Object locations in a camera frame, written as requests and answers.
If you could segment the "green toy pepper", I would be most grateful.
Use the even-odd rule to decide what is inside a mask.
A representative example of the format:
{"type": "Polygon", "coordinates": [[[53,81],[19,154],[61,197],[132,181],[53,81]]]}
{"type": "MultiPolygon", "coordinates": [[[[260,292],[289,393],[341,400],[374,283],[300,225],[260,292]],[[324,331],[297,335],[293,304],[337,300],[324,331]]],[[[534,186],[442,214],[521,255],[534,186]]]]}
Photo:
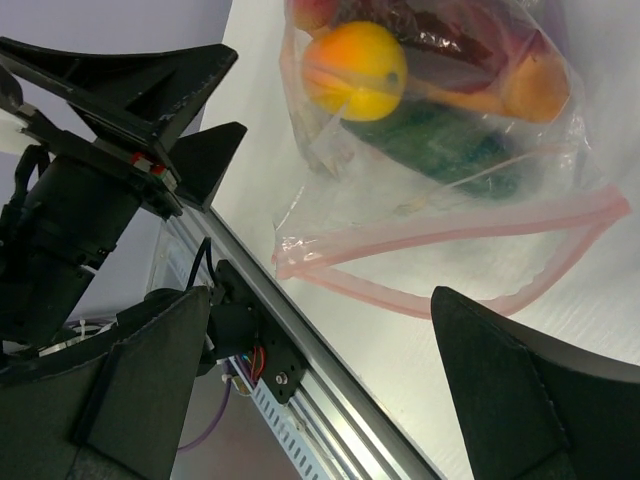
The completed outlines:
{"type": "Polygon", "coordinates": [[[504,135],[443,105],[403,100],[380,120],[340,123],[391,160],[474,197],[508,198],[522,178],[504,135]]]}

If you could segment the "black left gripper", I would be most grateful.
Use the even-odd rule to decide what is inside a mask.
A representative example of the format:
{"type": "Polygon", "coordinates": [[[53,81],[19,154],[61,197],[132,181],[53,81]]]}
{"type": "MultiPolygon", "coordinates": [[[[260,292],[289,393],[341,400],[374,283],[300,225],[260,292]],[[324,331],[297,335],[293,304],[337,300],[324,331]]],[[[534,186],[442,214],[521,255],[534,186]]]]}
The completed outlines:
{"type": "Polygon", "coordinates": [[[178,140],[237,59],[238,53],[224,44],[106,55],[1,39],[4,66],[66,101],[97,137],[146,152],[163,165],[173,162],[180,176],[177,196],[151,173],[58,128],[34,107],[19,108],[19,118],[27,123],[24,133],[56,157],[71,158],[119,182],[164,220],[182,214],[178,198],[196,210],[210,209],[247,133],[244,125],[229,122],[178,140]]]}

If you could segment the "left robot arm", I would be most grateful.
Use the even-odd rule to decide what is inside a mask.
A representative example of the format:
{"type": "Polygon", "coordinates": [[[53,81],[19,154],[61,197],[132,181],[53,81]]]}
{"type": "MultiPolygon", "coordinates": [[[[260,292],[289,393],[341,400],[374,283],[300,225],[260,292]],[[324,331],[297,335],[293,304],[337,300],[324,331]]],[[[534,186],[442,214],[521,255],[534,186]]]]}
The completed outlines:
{"type": "Polygon", "coordinates": [[[243,137],[188,126],[237,61],[223,44],[88,54],[1,41],[20,160],[1,211],[1,337],[52,345],[137,211],[208,212],[243,137]]]}

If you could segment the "clear zip top bag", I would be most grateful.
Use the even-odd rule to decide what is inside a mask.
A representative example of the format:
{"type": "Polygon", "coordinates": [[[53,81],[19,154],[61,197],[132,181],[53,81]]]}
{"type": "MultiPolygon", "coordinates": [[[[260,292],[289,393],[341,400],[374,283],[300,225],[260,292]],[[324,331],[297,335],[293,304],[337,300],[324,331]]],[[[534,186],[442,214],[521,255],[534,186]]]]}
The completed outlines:
{"type": "Polygon", "coordinates": [[[281,280],[416,318],[437,287],[503,315],[630,211],[590,152],[554,1],[288,1],[279,66],[309,171],[281,280]]]}

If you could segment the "orange toy fruit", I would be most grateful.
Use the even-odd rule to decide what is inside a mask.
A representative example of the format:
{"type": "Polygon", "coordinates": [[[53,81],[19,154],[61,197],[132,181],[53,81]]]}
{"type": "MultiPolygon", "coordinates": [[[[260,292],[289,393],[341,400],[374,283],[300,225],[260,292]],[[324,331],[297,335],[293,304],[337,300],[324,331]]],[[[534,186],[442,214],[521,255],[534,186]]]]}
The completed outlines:
{"type": "Polygon", "coordinates": [[[407,84],[403,48],[384,27],[345,23],[314,39],[301,58],[301,80],[312,103],[347,121],[377,121],[399,105],[407,84]]]}

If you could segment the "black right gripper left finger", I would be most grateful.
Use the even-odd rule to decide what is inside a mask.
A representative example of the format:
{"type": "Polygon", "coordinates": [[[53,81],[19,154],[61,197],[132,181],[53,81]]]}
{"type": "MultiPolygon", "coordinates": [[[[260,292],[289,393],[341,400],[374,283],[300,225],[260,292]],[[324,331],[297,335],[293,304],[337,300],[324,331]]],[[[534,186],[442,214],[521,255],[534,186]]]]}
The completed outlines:
{"type": "Polygon", "coordinates": [[[137,323],[2,369],[2,478],[169,478],[208,316],[196,287],[137,323]]]}

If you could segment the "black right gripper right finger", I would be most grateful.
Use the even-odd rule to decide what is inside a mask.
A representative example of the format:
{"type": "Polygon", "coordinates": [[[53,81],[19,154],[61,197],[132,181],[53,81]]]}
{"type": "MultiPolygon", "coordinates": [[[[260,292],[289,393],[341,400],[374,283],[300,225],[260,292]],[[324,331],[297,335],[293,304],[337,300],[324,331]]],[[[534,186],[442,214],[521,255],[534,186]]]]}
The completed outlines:
{"type": "Polygon", "coordinates": [[[639,368],[438,287],[431,313],[477,479],[636,479],[639,368]]]}

